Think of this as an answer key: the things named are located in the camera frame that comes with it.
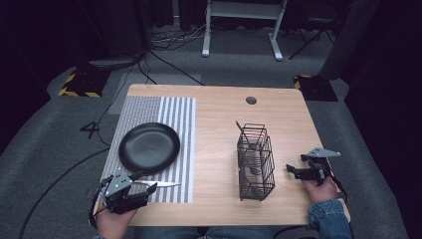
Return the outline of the silver table knife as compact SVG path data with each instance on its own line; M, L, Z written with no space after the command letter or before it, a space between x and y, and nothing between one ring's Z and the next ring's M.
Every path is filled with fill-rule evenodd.
M151 180L136 180L133 183L143 184L147 186L156 185L157 187L174 187L180 185L179 182L168 182L168 181L151 181Z

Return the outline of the grey striped placemat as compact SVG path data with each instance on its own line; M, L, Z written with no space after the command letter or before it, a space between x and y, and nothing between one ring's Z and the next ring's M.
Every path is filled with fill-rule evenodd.
M150 202L192 203L194 162L196 99L183 97L133 97L124 101L114 132L111 147L105 161L101 178L114 175L125 169L118 157L118 147L123 137L134 127L146 122L160 122L173 128L180 139L180 150L176 159L166 168L144 175L141 180L176 182L176 186L158 187L149 197Z

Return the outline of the white desk frame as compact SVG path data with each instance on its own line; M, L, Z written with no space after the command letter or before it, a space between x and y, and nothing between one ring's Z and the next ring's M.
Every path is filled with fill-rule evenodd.
M211 18L246 18L259 20L274 20L274 30L268 34L268 38L277 61L284 57L277 42L280 26L284 18L288 0L282 0L276 4L222 2L221 0L207 0L205 11L205 34L201 55L207 58L210 55L211 43Z

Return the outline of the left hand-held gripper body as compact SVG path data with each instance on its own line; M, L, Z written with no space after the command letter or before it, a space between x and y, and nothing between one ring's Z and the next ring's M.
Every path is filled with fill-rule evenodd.
M100 205L109 212L119 215L146 206L149 193L145 191L130 194L132 185L131 177L123 169L118 168L105 181L105 188L100 191Z

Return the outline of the black yellow striped base plate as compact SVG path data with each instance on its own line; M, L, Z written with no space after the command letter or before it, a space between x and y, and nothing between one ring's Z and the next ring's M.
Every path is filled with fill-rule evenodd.
M74 70L60 89L59 96L101 98L109 75L110 71Z
M337 96L328 80L319 76L294 76L294 87L306 101L337 102Z

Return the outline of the person's left hand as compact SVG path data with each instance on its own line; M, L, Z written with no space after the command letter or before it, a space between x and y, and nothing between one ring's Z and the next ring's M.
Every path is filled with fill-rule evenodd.
M105 239L123 239L136 213L137 210L134 209L124 214L114 214L100 204L95 216L98 234Z

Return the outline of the grey column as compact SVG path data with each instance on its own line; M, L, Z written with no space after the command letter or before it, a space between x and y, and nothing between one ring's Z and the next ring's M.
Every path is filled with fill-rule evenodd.
M347 18L319 73L324 80L336 80L345 69L370 24L381 0L353 0Z

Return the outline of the black wire cutlery basket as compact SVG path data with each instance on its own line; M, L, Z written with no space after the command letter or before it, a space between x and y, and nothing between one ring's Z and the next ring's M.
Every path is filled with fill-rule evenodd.
M263 124L236 122L239 196L241 200L265 200L276 187L270 136Z

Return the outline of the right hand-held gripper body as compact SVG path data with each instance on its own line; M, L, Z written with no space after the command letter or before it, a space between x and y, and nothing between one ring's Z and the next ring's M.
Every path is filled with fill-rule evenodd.
M303 172L301 180L315 180L318 185L321 185L327 177L331 176L328 159L330 157L339 157L340 153L338 151L315 147L306 153L306 155L312 156L314 160L307 162L309 168Z

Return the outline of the person's right hand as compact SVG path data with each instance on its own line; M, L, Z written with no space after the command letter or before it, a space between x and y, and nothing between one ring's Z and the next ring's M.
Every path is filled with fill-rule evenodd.
M326 178L321 185L314 185L309 180L303 180L302 184L313 203L338 199L337 187L331 177Z

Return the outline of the black round plate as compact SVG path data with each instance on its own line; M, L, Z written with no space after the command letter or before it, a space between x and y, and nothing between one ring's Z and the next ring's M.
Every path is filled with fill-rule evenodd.
M178 156L180 138L170 126L147 122L131 129L121 140L118 157L132 172L154 174L168 167Z

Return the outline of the black tripod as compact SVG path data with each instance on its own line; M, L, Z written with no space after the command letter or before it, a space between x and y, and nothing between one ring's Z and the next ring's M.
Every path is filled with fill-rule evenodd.
M327 34L328 39L333 44L334 39L330 36L329 31L335 30L337 26L338 22L335 19L315 17L304 18L302 22L297 27L295 27L295 30L300 33L304 43L289 56L289 59L292 60L310 43L318 41L323 33ZM313 33L313 35L310 38L306 38L304 32Z

